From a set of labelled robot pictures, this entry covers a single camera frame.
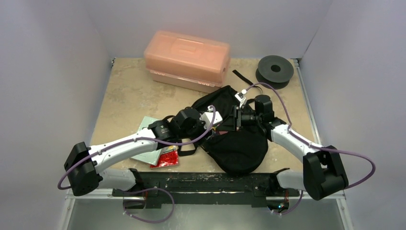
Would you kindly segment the black fabric student bag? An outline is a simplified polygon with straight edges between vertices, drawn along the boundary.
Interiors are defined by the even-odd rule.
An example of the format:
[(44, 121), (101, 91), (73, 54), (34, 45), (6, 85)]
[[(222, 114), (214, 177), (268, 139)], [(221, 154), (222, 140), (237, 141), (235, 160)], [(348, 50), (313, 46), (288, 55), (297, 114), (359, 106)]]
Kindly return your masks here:
[[(222, 117), (227, 117), (232, 113), (232, 106), (238, 105), (236, 93), (227, 85), (197, 99), (191, 107), (202, 112), (214, 105)], [(268, 151), (268, 141), (256, 126), (240, 131), (216, 132), (207, 140), (202, 138), (193, 145), (203, 149), (224, 172), (233, 176), (256, 170)]]

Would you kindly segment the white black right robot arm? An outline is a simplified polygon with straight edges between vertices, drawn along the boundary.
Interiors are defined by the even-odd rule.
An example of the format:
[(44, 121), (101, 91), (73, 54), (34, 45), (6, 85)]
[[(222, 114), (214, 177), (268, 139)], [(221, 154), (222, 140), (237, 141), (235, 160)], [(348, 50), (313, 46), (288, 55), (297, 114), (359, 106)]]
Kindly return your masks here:
[(303, 164), (302, 171), (282, 169), (271, 174), (269, 189), (280, 195), (287, 189), (306, 191), (314, 200), (320, 200), (349, 186), (341, 157), (333, 146), (323, 147), (304, 138), (274, 115), (269, 96), (256, 96), (254, 110), (245, 110), (243, 93), (235, 94), (239, 102), (232, 110), (232, 130), (257, 127), (269, 141), (285, 148)]

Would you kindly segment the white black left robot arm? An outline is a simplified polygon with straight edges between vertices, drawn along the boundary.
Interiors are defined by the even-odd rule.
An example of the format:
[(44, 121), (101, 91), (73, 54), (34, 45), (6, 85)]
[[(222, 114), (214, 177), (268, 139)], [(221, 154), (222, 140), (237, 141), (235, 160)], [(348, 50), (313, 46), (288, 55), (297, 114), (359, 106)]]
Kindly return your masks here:
[(93, 146), (77, 143), (64, 163), (65, 174), (57, 187), (59, 190), (70, 189), (75, 196), (100, 188), (122, 190), (137, 196), (142, 192), (143, 183), (137, 179), (136, 170), (116, 170), (111, 168), (112, 165), (169, 146), (198, 146), (213, 135), (213, 128), (222, 121), (213, 105), (206, 112), (186, 107), (176, 115), (156, 120), (115, 141)]

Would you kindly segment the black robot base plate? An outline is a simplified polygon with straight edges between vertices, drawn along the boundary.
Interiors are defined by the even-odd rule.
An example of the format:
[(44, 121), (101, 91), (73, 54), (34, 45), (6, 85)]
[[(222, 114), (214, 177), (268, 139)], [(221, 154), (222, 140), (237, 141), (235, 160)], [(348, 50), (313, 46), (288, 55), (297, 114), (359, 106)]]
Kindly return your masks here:
[(277, 211), (289, 207), (289, 198), (299, 197), (294, 189), (276, 184), (273, 173), (251, 173), (234, 177), (226, 173), (136, 172), (136, 185), (128, 191), (113, 189), (116, 197), (139, 197), (140, 205), (128, 208), (161, 208), (163, 204), (250, 205)]

